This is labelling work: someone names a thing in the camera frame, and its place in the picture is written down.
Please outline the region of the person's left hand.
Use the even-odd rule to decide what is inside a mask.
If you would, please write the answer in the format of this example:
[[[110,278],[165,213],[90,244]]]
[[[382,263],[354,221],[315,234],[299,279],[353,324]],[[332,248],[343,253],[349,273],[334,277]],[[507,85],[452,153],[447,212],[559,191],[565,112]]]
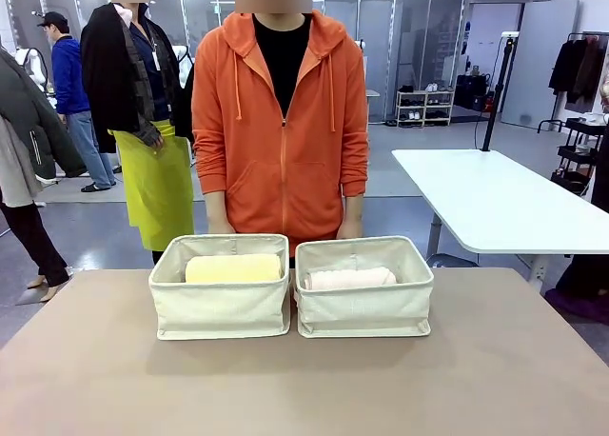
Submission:
[[[351,240],[363,237],[362,216],[345,216],[338,229],[337,240]]]

